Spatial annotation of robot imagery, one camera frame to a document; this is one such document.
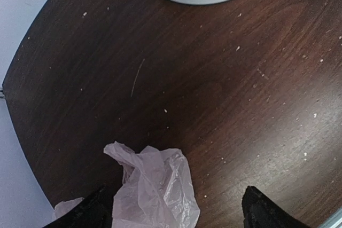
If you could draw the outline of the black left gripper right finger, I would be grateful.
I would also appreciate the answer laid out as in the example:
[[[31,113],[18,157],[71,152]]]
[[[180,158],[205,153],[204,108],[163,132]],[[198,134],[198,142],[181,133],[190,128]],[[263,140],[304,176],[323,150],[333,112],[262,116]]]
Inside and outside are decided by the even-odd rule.
[[[255,186],[248,186],[242,198],[244,227],[292,228],[308,227],[270,200]]]

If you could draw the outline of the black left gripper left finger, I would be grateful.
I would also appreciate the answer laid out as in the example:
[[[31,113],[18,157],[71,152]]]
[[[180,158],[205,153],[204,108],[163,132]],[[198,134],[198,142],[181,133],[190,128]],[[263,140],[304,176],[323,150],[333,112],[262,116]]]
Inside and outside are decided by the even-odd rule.
[[[105,185],[92,192],[64,216],[45,227],[112,227],[112,216],[100,201],[104,191]]]

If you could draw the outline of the translucent pink plastic bag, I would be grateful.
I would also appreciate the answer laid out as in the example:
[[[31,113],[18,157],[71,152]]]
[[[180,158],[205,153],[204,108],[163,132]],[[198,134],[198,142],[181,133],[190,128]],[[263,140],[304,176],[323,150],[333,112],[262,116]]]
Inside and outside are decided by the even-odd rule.
[[[123,167],[122,186],[113,197],[112,227],[195,227],[200,209],[195,199],[190,168],[182,151],[159,151],[147,146],[140,153],[118,142],[104,153]],[[62,201],[54,220],[85,198]]]

